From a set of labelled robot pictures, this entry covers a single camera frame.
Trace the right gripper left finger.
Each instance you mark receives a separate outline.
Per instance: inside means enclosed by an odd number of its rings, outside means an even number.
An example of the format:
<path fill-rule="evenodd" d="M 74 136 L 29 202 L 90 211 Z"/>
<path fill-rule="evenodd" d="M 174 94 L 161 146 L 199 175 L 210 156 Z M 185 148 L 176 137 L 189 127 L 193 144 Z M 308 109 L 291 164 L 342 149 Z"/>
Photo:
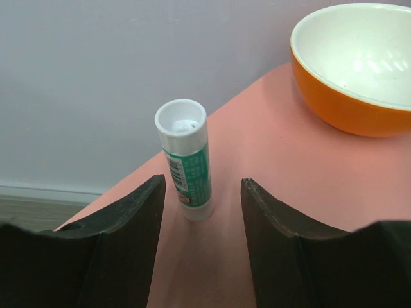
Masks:
<path fill-rule="evenodd" d="M 165 192 L 154 175 L 57 231 L 1 223 L 1 306 L 146 307 Z"/>

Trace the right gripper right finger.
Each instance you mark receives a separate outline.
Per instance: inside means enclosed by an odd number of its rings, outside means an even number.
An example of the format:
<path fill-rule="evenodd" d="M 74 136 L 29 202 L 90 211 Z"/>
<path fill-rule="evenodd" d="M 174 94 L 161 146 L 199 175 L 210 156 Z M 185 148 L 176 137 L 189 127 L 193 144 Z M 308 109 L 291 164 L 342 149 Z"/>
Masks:
<path fill-rule="evenodd" d="M 258 307 L 409 307 L 410 223 L 346 232 L 241 181 L 241 209 Z"/>

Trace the white glue stick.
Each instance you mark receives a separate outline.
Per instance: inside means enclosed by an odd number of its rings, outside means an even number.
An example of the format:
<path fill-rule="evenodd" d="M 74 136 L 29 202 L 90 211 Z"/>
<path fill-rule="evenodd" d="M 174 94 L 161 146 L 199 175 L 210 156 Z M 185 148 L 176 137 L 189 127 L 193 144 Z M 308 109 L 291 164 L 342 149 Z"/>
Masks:
<path fill-rule="evenodd" d="M 190 221 L 207 219 L 214 206 L 205 108 L 175 99 L 158 109 L 154 121 L 183 214 Z"/>

